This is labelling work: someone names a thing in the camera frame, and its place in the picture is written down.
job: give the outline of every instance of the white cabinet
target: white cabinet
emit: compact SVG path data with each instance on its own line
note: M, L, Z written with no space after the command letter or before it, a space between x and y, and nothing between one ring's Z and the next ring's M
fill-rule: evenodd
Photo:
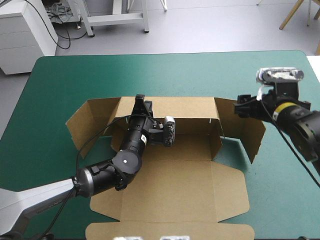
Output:
M58 36L41 0L29 0L39 11L53 39ZM54 56L57 45L40 16L26 1L0 7L0 68L5 74L31 72L37 59Z

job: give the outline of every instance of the white drawer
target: white drawer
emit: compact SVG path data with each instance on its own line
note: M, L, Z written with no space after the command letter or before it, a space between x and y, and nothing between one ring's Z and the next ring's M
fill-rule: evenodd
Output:
M37 45L38 43L31 31L0 34L0 49L13 49Z
M30 73L42 56L39 46L0 49L0 68L5 74Z
M30 31L30 28L22 16L0 18L0 34L19 33Z

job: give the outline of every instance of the cardboard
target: cardboard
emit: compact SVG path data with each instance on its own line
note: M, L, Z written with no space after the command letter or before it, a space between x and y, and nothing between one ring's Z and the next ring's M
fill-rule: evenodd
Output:
M192 240L253 239L250 226L218 223L246 213L249 200L244 174L212 159L222 146L220 136L225 136L240 139L252 162L265 132L263 123L239 118L234 101L224 98L155 96L145 100L152 101L155 118L175 118L175 143L172 147L149 144L141 170L124 191L110 189L91 198L93 211L120 222L91 224L87 239L141 236L159 240L172 235L188 235ZM134 97L85 102L66 123L77 149L113 119L130 115L134 103ZM118 151L126 129L123 119L101 135L112 136L111 146Z

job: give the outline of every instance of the yellow stripe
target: yellow stripe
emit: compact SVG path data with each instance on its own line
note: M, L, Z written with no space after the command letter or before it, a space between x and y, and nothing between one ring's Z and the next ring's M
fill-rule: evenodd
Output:
M287 107L290 107L290 106L296 106L296 105L297 104L293 102L285 102L280 104L274 111L279 114L283 109L286 109Z

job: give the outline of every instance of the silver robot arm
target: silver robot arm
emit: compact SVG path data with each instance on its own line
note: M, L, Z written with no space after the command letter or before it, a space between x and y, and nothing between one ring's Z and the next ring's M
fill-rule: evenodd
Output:
M22 240L31 217L61 202L65 204L69 198L88 198L111 188L125 189L142 166L147 143L170 147L175 140L174 118L166 116L164 124L153 118L152 102L144 101L144 97L135 97L120 151L111 160L80 168L74 179L19 192L0 188L0 240Z
M73 188L72 179L18 192L0 188L0 240L23 239L29 219L61 203Z

